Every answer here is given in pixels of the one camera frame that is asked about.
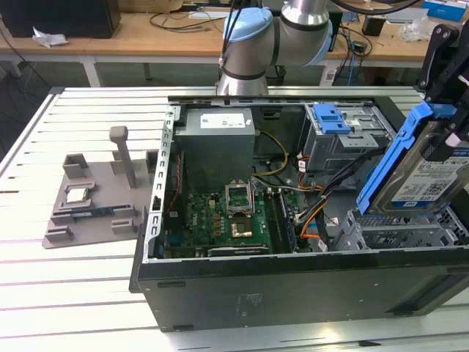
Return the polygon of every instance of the yellow wire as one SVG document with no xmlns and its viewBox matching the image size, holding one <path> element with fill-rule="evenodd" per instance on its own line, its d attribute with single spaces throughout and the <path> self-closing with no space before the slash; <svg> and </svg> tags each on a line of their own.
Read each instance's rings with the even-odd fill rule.
<svg viewBox="0 0 469 352">
<path fill-rule="evenodd" d="M 272 136 L 270 133 L 266 132 L 266 131 L 259 131 L 260 133 L 263 133 L 267 136 L 269 136 L 273 141 L 275 141 L 276 144 L 279 145 L 279 147 L 282 149 L 282 151 L 284 152 L 284 163 L 280 166 L 279 169 L 277 170 L 273 170 L 273 171 L 267 171 L 267 172 L 256 172 L 256 173 L 253 173 L 252 175 L 253 176 L 270 176 L 270 175 L 274 175 L 278 172 L 280 172 L 281 170 L 285 169 L 285 167 L 287 166 L 288 164 L 288 153 L 287 153 L 287 150 L 284 148 L 284 146 L 278 141 L 278 139 L 274 136 Z"/>
</svg>

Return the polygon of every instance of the open computer tower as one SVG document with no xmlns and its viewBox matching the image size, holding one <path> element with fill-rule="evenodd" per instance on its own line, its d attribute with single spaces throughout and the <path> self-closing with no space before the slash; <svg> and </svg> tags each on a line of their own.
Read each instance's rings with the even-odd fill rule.
<svg viewBox="0 0 469 352">
<path fill-rule="evenodd" d="M 362 216 L 378 155 L 321 224 L 298 226 L 341 168 L 393 141 L 405 117 L 389 98 L 169 102 L 131 282 L 161 331 L 425 315 L 469 285 L 468 194 L 439 214 Z"/>
</svg>

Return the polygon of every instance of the hard drive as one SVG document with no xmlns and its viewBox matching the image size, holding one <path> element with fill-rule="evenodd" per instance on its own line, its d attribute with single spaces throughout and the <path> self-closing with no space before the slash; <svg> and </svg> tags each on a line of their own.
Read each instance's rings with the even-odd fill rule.
<svg viewBox="0 0 469 352">
<path fill-rule="evenodd" d="M 421 149 L 445 122 L 428 122 L 384 186 L 368 213 L 413 216 L 437 213 L 469 181 L 469 144 L 461 143 L 445 161 L 426 161 Z"/>
</svg>

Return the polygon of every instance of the blue drive bay latch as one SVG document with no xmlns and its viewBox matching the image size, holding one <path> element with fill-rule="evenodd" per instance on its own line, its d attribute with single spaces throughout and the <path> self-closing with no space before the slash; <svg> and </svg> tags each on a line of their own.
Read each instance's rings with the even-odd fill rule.
<svg viewBox="0 0 469 352">
<path fill-rule="evenodd" d="M 352 131 L 334 105 L 314 104 L 312 108 L 324 134 L 349 134 Z"/>
</svg>

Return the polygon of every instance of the metal slotted table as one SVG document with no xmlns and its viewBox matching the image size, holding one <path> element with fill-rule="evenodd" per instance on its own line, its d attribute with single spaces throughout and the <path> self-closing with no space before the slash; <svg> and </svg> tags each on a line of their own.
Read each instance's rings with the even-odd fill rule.
<svg viewBox="0 0 469 352">
<path fill-rule="evenodd" d="M 323 348 L 463 351 L 469 291 L 430 315 L 163 334 L 142 294 L 128 292 L 136 241 L 41 247 L 68 153 L 110 161 L 114 125 L 129 129 L 131 158 L 158 149 L 169 95 L 213 88 L 75 88 L 50 94 L 0 164 L 0 351 L 283 351 Z M 407 114 L 421 96 L 403 87 L 279 87 L 279 95 L 385 95 Z M 319 299 L 311 293 L 309 299 Z"/>
</svg>

